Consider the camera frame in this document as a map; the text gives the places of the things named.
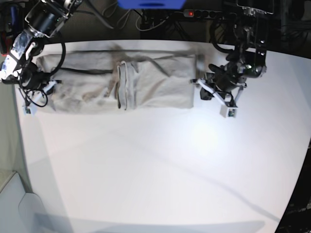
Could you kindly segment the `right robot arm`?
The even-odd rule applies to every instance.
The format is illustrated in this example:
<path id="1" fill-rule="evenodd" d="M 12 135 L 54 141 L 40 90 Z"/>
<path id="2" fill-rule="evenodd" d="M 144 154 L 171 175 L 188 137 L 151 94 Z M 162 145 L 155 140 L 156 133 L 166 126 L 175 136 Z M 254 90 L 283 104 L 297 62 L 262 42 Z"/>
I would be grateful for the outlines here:
<path id="1" fill-rule="evenodd" d="M 35 114 L 41 100 L 48 101 L 48 92 L 56 85 L 53 75 L 60 69 L 66 56 L 66 46 L 58 65 L 51 72 L 38 69 L 32 62 L 39 55 L 45 42 L 57 35 L 62 26 L 81 5 L 80 0 L 40 0 L 25 17 L 27 26 L 15 38 L 0 69 L 0 81 L 3 84 L 17 86 L 24 101 L 25 114 Z"/>

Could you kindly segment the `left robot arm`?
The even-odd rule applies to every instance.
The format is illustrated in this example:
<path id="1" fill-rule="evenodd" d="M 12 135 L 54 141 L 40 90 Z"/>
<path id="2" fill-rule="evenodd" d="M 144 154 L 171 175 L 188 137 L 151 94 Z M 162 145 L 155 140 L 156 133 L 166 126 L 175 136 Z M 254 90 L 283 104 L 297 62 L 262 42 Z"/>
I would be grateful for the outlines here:
<path id="1" fill-rule="evenodd" d="M 223 66 L 210 64 L 209 72 L 191 80 L 201 87 L 202 100 L 216 99 L 221 104 L 220 114 L 225 118 L 237 116 L 237 102 L 247 87 L 247 79 L 261 77 L 267 71 L 266 55 L 269 19 L 274 14 L 273 0 L 224 0 L 223 10 L 215 14 L 209 28 L 214 48 L 226 54 Z M 217 27 L 226 25 L 234 48 L 219 46 Z"/>

